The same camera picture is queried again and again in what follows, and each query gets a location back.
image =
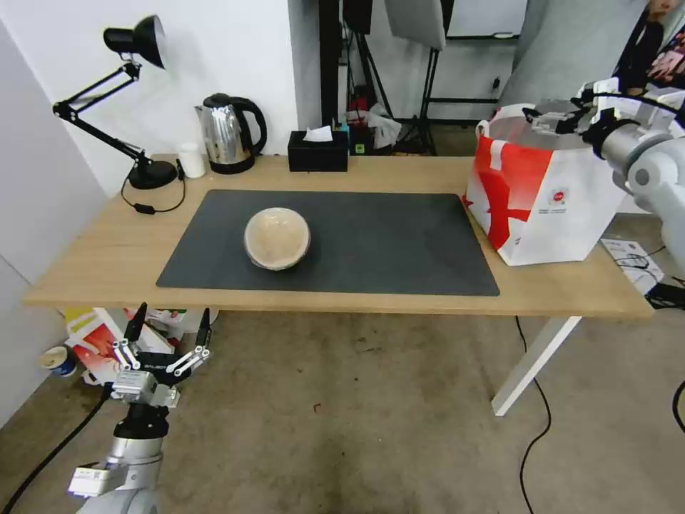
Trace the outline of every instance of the lamp arm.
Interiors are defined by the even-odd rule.
[[[124,143],[122,140],[114,138],[105,132],[102,132],[102,130],[100,130],[99,128],[92,126],[90,123],[85,122],[79,117],[79,114],[81,112],[92,107],[98,102],[103,101],[109,96],[115,94],[117,91],[120,91],[121,89],[129,86],[133,82],[136,82],[140,75],[140,67],[141,65],[136,63],[135,61],[127,61],[123,66],[121,66],[119,69],[109,74],[108,76],[100,79],[94,84],[91,84],[90,86],[88,86],[82,91],[79,91],[70,98],[57,102],[53,105],[52,111],[59,118],[62,118],[64,121],[68,121],[70,124],[79,127],[81,130],[91,134],[93,137],[96,137],[100,141],[107,143],[112,148],[119,150],[127,157],[132,158],[136,163],[151,163],[152,161],[149,158],[145,157],[145,151],[143,149],[136,148],[132,145]],[[119,84],[118,86],[112,88],[106,93],[102,93],[101,95],[97,95],[91,99],[88,99],[88,102],[81,107],[75,108],[72,105],[77,104],[79,101],[84,101],[83,97],[88,92],[93,91],[95,88],[101,86],[102,84],[110,81],[111,79],[121,74],[128,75],[129,80],[127,80],[123,84]]]

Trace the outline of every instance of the red and white bag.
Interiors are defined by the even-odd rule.
[[[523,107],[478,125],[465,205],[510,266],[582,261],[626,193],[580,137],[533,132]]]

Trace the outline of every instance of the bowl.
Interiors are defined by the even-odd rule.
[[[245,227],[245,250],[257,266],[279,271],[294,266],[309,248],[309,226],[289,208],[272,207],[256,213]]]

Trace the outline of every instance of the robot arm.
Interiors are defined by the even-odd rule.
[[[685,132],[675,126],[685,91],[673,88],[626,99],[618,79],[586,84],[566,113],[526,109],[540,133],[576,133],[614,169],[615,184],[663,222],[661,237],[685,270]],[[642,102],[638,109],[636,101]]]
[[[203,314],[195,348],[180,358],[139,350],[136,342],[146,310],[143,303],[126,326],[124,339],[112,345],[120,372],[111,396],[126,402],[128,413],[114,429],[107,458],[74,471],[68,491],[88,498],[79,514],[157,512],[154,489],[162,464],[162,442],[169,429],[166,417],[180,398],[176,384],[210,356],[209,309]]]

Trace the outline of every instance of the black desk lamp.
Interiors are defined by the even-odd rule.
[[[83,91],[76,93],[71,98],[57,102],[52,110],[63,120],[67,120],[72,125],[76,125],[100,141],[104,141],[109,146],[131,157],[135,161],[133,168],[128,174],[128,181],[132,187],[136,189],[155,189],[165,186],[177,176],[176,167],[173,164],[164,161],[153,161],[145,155],[145,150],[142,148],[109,136],[79,117],[79,114],[86,109],[138,80],[141,65],[133,60],[134,54],[140,54],[146,61],[158,68],[164,69],[159,53],[159,48],[164,43],[162,24],[157,16],[148,16],[141,20],[133,30],[105,29],[103,38],[107,48],[115,51],[125,61],[124,65],[92,86],[88,86]],[[119,84],[106,93],[84,98],[84,95],[89,91],[93,91],[95,88],[121,74],[128,75],[128,80],[123,84]]]

